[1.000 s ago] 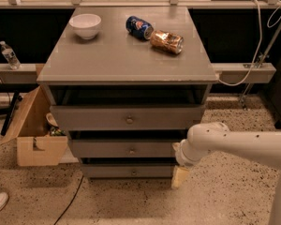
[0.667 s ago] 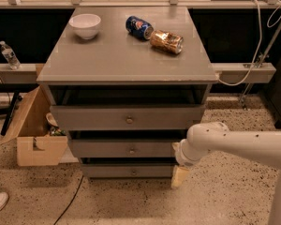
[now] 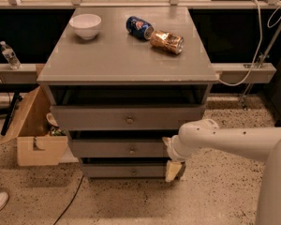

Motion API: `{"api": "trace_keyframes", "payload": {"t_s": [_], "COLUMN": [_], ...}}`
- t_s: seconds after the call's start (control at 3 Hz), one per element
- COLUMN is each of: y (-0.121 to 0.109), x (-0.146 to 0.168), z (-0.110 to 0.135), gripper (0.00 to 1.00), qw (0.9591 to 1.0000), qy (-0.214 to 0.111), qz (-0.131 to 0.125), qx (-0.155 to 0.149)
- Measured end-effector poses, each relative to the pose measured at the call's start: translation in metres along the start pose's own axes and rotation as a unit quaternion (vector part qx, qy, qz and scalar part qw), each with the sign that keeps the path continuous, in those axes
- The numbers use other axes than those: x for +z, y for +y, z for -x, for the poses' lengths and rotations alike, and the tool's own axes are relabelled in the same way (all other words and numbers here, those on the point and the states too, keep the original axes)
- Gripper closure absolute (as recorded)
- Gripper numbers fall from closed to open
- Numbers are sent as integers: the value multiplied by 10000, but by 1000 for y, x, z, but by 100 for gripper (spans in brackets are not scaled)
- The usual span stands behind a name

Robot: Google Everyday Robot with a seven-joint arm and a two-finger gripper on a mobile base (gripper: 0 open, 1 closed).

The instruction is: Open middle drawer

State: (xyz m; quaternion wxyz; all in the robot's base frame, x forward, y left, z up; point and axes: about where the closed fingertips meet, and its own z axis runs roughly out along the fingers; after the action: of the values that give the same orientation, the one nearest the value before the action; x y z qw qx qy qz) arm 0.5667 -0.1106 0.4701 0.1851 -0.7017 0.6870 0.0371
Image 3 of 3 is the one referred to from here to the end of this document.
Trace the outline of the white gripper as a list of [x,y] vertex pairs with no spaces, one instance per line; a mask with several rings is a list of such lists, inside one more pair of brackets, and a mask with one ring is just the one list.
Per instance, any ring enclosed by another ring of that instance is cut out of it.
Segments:
[[167,153],[171,160],[167,162],[165,181],[171,182],[175,179],[182,168],[182,163],[190,158],[191,153],[181,142],[178,135],[172,137],[163,137],[163,143],[166,145]]

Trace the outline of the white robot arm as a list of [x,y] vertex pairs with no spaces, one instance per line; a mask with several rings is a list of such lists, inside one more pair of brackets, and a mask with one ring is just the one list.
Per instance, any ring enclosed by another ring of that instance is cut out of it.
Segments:
[[195,150],[213,148],[261,161],[263,172],[255,225],[281,225],[281,127],[221,128],[212,119],[185,123],[165,137],[170,160],[165,180],[174,180]]

